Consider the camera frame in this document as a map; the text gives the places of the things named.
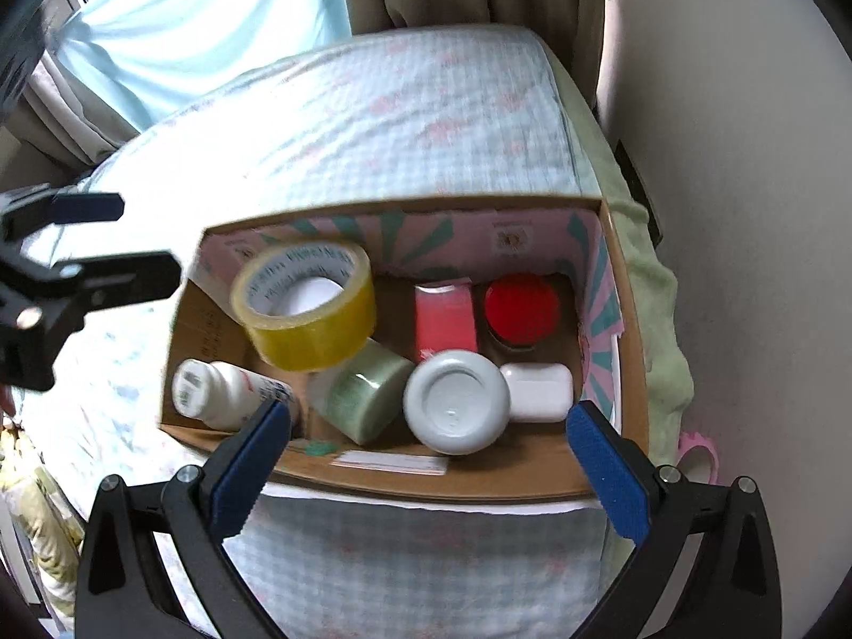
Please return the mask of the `white pill bottle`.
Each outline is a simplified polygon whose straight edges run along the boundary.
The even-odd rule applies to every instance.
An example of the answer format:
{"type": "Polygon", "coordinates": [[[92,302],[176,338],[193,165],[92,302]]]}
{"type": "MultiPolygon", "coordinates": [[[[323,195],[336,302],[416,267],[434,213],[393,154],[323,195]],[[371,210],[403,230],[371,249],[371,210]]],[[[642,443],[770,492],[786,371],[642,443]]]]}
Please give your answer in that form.
{"type": "Polygon", "coordinates": [[[210,429],[238,431],[270,399],[289,410],[290,427],[299,424],[300,407],[289,385],[223,361],[187,359],[172,378],[172,403],[187,419],[210,429]]]}

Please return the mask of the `left brown curtain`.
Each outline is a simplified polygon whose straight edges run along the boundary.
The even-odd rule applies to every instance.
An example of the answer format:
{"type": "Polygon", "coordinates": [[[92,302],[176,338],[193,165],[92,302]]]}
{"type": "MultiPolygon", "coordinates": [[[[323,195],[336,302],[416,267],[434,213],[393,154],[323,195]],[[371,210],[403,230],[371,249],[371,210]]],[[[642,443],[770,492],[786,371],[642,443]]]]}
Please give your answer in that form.
{"type": "Polygon", "coordinates": [[[138,135],[49,52],[30,74],[9,128],[22,143],[75,170],[99,165],[138,135]]]}

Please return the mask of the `pink plastic item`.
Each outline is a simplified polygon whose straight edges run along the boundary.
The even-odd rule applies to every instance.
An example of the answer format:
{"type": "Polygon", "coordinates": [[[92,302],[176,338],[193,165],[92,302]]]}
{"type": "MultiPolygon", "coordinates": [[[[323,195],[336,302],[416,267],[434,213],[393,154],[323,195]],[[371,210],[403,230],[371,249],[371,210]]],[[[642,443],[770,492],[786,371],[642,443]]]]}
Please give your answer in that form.
{"type": "Polygon", "coordinates": [[[718,483],[719,457],[715,443],[697,431],[680,433],[676,466],[690,482],[718,483]]]}

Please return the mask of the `red Marubi box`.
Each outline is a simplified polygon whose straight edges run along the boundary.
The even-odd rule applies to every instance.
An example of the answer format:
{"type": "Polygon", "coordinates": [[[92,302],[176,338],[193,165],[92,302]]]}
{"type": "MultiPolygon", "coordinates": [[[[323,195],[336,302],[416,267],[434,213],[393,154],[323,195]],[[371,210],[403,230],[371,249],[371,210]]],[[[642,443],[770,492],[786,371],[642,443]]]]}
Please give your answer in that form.
{"type": "Polygon", "coordinates": [[[477,325],[469,281],[442,281],[414,287],[414,349],[419,362],[445,350],[477,352],[477,325]]]}

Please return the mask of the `small white-grey jar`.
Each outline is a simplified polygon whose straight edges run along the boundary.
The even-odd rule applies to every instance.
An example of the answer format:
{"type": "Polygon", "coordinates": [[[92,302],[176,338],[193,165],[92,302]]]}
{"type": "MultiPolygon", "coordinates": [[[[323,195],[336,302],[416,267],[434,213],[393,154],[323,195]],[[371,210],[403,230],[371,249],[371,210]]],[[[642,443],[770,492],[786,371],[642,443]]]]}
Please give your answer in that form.
{"type": "Polygon", "coordinates": [[[407,379],[403,413],[434,452],[468,456],[491,446],[510,421],[510,390],[497,365],[469,350],[444,350],[407,379]]]}

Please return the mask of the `cardboard box with patterned lining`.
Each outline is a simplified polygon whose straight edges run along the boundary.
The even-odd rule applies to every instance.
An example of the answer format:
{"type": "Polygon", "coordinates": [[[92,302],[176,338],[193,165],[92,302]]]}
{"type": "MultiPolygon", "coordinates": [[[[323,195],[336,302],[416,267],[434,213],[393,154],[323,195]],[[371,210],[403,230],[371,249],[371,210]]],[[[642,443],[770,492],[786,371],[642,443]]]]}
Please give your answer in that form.
{"type": "MultiPolygon", "coordinates": [[[[373,269],[374,338],[403,356],[416,352],[414,290],[466,278],[484,291],[500,275],[531,271],[553,281],[559,327],[530,352],[574,374],[575,394],[592,401],[635,443],[649,439],[647,388],[634,296],[608,206],[595,198],[469,196],[351,203],[260,216],[203,234],[173,323],[169,359],[225,361],[264,371],[261,356],[231,309],[231,287],[264,251],[298,241],[359,245],[373,269]]],[[[347,468],[353,445],[312,409],[308,441],[283,453],[277,473],[293,483],[412,501],[523,503],[588,493],[563,424],[514,424],[492,446],[449,458],[437,469],[389,472],[347,468]]]]}

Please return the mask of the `green mattress blanket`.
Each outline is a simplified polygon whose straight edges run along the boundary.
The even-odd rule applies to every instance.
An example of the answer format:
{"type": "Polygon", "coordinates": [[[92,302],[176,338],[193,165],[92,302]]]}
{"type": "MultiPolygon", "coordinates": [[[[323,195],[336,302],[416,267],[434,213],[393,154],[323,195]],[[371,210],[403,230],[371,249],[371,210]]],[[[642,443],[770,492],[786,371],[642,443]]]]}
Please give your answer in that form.
{"type": "Polygon", "coordinates": [[[649,211],[635,201],[604,132],[578,85],[552,51],[544,52],[559,89],[560,101],[608,203],[637,313],[643,344],[645,386],[649,400],[649,458],[677,462],[682,417],[694,397],[694,382],[686,356],[677,343],[677,278],[657,258],[649,231],[649,211]]]}

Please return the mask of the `red-lid jar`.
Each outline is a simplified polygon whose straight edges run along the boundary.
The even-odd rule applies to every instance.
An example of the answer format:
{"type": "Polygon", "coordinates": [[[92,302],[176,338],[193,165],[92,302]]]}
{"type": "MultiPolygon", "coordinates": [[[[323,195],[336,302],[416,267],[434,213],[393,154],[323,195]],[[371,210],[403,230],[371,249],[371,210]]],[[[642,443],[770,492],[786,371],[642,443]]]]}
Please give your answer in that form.
{"type": "Polygon", "coordinates": [[[489,333],[509,348],[533,348],[549,338],[558,329],[560,316],[559,294],[541,275],[503,275],[485,290],[489,333]]]}

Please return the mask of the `white earbuds case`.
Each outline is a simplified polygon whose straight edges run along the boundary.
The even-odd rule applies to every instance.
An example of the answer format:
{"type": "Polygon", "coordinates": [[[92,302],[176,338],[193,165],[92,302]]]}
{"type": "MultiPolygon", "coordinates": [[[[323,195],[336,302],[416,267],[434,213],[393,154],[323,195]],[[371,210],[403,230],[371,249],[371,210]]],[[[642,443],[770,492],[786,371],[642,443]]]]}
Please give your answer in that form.
{"type": "Polygon", "coordinates": [[[513,423],[562,423],[574,405],[574,375],[566,365],[521,362],[499,372],[509,387],[513,423]]]}

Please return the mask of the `white-lid jar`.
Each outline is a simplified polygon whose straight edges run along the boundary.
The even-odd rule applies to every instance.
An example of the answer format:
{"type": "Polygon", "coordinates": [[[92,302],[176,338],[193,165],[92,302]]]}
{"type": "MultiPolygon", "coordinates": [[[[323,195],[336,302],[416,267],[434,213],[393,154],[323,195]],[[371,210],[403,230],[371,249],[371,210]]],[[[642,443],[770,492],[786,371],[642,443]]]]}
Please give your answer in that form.
{"type": "Polygon", "coordinates": [[[326,277],[306,277],[295,281],[274,303],[276,316],[298,316],[318,309],[342,293],[342,285],[326,277]]]}

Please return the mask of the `green cream jar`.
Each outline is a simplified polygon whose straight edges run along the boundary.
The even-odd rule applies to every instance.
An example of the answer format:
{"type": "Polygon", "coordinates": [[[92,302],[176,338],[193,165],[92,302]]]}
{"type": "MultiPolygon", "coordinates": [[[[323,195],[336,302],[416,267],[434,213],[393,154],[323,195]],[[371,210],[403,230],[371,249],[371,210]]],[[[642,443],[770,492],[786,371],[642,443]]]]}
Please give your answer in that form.
{"type": "Polygon", "coordinates": [[[403,394],[414,364],[375,342],[308,379],[309,407],[349,440],[373,443],[403,411],[403,394]]]}

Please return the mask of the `blue cloth over window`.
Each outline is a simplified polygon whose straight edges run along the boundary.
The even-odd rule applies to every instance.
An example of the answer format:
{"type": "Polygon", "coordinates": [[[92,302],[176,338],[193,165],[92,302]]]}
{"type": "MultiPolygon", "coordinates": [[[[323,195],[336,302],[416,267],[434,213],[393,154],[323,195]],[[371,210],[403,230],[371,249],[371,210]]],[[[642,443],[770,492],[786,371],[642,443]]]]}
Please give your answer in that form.
{"type": "Polygon", "coordinates": [[[89,0],[63,69],[144,132],[242,73],[351,33],[345,0],[89,0]]]}

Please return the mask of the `checked floral bed sheet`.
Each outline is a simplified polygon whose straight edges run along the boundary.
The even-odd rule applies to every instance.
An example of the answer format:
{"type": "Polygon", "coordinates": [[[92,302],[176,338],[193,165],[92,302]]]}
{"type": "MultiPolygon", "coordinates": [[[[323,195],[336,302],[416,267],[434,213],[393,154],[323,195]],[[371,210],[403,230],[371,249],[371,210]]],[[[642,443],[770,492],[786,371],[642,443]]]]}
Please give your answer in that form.
{"type": "MultiPolygon", "coordinates": [[[[336,206],[376,263],[439,274],[461,231],[412,234],[398,199],[598,196],[584,97],[529,30],[363,36],[244,73],[140,134],[85,179],[113,224],[51,226],[46,264],[169,250],[224,290],[264,238],[203,254],[209,226],[336,206]]],[[[227,554],[293,637],[565,637],[598,602],[601,509],[446,509],[264,493],[227,554]]]]}

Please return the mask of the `yellow packing tape roll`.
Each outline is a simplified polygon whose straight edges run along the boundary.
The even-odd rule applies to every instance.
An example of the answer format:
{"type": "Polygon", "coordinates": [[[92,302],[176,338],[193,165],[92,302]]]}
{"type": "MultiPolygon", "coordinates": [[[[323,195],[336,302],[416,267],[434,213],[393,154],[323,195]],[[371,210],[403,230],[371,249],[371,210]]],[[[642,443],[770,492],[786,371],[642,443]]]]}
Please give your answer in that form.
{"type": "Polygon", "coordinates": [[[359,245],[342,241],[270,248],[235,277],[231,307],[268,364],[290,372],[324,370],[351,358],[373,335],[370,259],[359,245]]]}

